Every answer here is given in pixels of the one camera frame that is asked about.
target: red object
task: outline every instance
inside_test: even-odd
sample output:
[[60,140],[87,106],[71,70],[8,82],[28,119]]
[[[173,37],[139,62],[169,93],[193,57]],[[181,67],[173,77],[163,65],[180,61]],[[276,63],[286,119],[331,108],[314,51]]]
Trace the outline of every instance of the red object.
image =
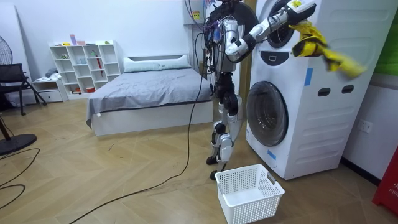
[[99,58],[97,58],[97,62],[98,62],[99,69],[102,69],[101,62],[100,62]]
[[91,88],[86,88],[87,93],[94,93],[95,89],[93,87]]
[[384,205],[398,215],[398,148],[374,194],[373,203]]

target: office chair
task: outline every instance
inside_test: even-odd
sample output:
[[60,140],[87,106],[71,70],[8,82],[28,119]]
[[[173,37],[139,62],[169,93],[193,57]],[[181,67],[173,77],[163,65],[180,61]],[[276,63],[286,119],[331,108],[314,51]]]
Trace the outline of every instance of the office chair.
[[22,64],[10,64],[0,65],[0,83],[21,83],[20,85],[2,86],[0,85],[0,94],[19,92],[19,103],[21,108],[21,115],[25,116],[24,106],[22,102],[22,91],[31,89],[33,90],[35,97],[39,97],[43,101],[43,105],[47,103],[35,90],[35,88],[28,82],[28,77],[24,75],[25,72],[22,70]]

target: wall outlet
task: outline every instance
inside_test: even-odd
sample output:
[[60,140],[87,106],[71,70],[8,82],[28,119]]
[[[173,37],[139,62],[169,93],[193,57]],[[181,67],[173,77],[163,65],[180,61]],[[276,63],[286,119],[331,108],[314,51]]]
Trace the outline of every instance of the wall outlet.
[[372,126],[373,126],[372,122],[365,121],[362,119],[358,121],[358,129],[365,133],[369,134],[372,131]]

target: bed frame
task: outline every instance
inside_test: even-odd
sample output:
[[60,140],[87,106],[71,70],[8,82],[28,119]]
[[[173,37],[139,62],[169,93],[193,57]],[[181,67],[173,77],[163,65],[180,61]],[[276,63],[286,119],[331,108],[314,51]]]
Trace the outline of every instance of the bed frame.
[[[138,56],[131,59],[138,61],[176,58],[182,55]],[[183,126],[189,123],[193,103],[121,110],[94,114],[91,128],[96,136],[128,133],[149,129]],[[213,102],[197,103],[193,111],[192,124],[213,122]]]

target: blue sticker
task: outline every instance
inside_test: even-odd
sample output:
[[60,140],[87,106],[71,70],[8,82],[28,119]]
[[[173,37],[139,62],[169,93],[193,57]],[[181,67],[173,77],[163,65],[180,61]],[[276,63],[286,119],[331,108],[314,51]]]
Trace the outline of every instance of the blue sticker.
[[270,150],[268,150],[267,154],[276,160],[276,156]]
[[305,76],[304,86],[311,84],[313,68],[307,68],[307,75]]

